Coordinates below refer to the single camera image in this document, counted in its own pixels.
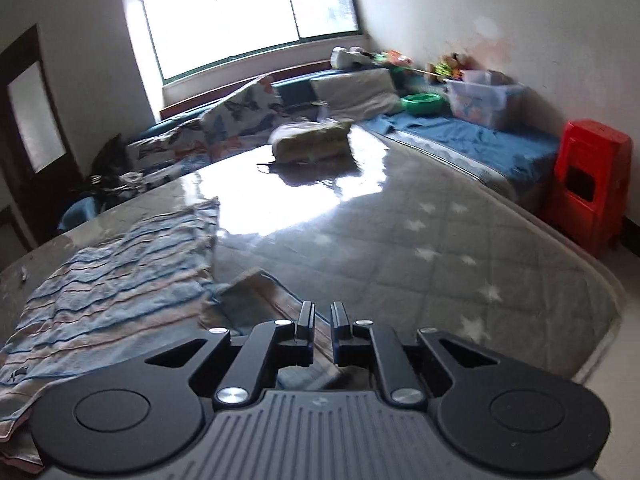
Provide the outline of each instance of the window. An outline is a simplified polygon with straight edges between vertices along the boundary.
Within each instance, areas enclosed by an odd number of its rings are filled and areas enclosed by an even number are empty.
[[[274,46],[353,34],[352,0],[143,0],[167,82]]]

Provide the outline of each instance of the window frame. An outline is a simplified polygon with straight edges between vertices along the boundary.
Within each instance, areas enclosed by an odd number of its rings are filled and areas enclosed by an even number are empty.
[[[212,61],[211,63],[207,63],[201,66],[198,66],[196,68],[192,68],[191,70],[187,70],[186,72],[182,72],[181,74],[175,75],[175,76],[171,76],[169,78],[165,78],[164,74],[162,73],[162,66],[160,65],[160,59],[158,57],[158,52],[156,51],[156,42],[154,41],[154,36],[151,33],[151,27],[149,25],[149,18],[146,15],[146,7],[145,7],[145,1],[144,0],[140,0],[140,3],[142,4],[142,9],[145,15],[145,22],[146,22],[146,30],[148,31],[149,34],[149,39],[151,40],[151,46],[153,48],[154,51],[154,57],[156,58],[156,64],[158,65],[158,72],[160,73],[160,77],[162,78],[162,84],[165,85],[169,85],[170,83],[174,83],[176,81],[179,81],[180,79],[184,79],[187,78],[189,76],[192,76],[194,74],[197,74],[198,72],[204,72],[205,70],[209,70],[211,68],[215,68],[217,66],[232,62],[232,61],[237,61],[240,59],[244,59],[246,57],[251,57],[251,56],[256,56],[257,54],[264,54],[266,52],[272,52],[274,50],[278,50],[280,48],[287,48],[289,46],[296,46],[296,45],[303,45],[303,44],[307,44],[307,43],[313,43],[315,41],[322,41],[322,40],[332,40],[335,38],[346,38],[348,36],[362,36],[364,34],[364,30],[361,26],[361,22],[360,22],[360,11],[358,10],[358,4],[356,2],[356,0],[351,0],[351,3],[353,4],[353,13],[355,14],[355,19],[356,19],[356,26],[357,29],[356,30],[348,30],[346,32],[334,32],[332,34],[322,34],[320,36],[312,36],[310,38],[300,38],[300,32],[298,32],[298,40],[297,41],[289,41],[289,43],[281,43],[281,44],[277,44],[277,45],[271,45],[271,46],[267,46],[264,48],[260,48],[258,50],[252,50],[250,52],[243,52],[242,54],[237,54],[236,56],[228,56],[225,57],[224,59],[219,59],[216,61]],[[296,13],[293,9],[293,3],[291,0],[289,0],[289,5],[291,8],[291,12],[293,13],[293,17],[294,17],[294,21],[296,23],[296,30],[298,30],[298,21],[296,19]]]

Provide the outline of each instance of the door glass panel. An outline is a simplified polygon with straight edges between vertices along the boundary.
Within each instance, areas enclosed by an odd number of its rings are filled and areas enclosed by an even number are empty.
[[[32,64],[11,81],[8,91],[22,143],[33,171],[38,173],[65,154],[45,92],[40,63]]]

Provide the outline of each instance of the red plastic stool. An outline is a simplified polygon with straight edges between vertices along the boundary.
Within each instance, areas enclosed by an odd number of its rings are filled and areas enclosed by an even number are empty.
[[[630,169],[628,136],[596,121],[567,123],[541,218],[600,256],[620,237]]]

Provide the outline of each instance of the white wall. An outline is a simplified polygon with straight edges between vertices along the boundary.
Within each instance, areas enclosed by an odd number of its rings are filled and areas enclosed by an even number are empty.
[[[331,52],[336,46],[368,48],[369,40],[365,36],[347,36],[332,40],[313,41],[231,61],[169,83],[164,87],[164,102],[168,106],[213,88],[248,79],[255,75],[327,60],[331,57]]]
[[[87,173],[109,138],[154,123],[122,0],[0,0],[0,51],[36,23],[63,130]]]
[[[527,122],[592,118],[635,141],[627,214],[640,224],[640,0],[357,0],[378,47],[419,63],[466,52],[529,86]]]
[[[160,110],[164,108],[162,76],[156,61],[151,35],[146,24],[145,8],[142,0],[122,0],[127,28],[131,38],[133,54],[140,70],[146,98],[156,121],[160,120]]]

